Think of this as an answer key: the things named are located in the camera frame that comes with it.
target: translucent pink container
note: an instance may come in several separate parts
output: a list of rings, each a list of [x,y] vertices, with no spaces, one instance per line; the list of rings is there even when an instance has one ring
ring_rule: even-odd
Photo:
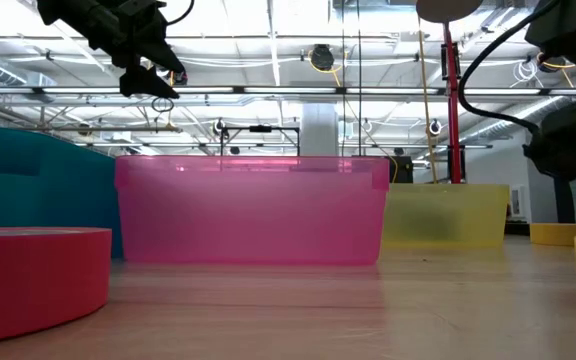
[[[388,171],[378,158],[121,157],[125,258],[373,264]]]

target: wooden table surface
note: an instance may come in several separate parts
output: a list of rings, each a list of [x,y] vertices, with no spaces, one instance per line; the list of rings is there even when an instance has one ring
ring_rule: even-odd
[[[576,359],[573,249],[388,250],[375,267],[113,269],[107,306],[0,359]]]

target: red round container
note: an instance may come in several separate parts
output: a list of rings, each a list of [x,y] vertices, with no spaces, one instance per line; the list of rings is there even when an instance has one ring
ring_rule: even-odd
[[[110,244],[106,229],[0,228],[0,339],[102,307]]]

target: teal plastic bin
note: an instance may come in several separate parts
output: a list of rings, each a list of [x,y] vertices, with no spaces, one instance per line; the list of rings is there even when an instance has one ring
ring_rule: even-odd
[[[112,229],[122,258],[115,160],[53,137],[0,128],[0,227]]]

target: red vertical pipe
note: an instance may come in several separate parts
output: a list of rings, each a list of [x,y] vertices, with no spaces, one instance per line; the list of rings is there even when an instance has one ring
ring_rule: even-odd
[[[444,24],[444,41],[446,43],[447,67],[448,67],[448,125],[450,129],[450,146],[452,164],[453,184],[461,184],[461,156],[459,154],[459,98],[457,89],[457,64],[455,61],[455,52],[452,45],[452,35],[450,34],[450,25]]]

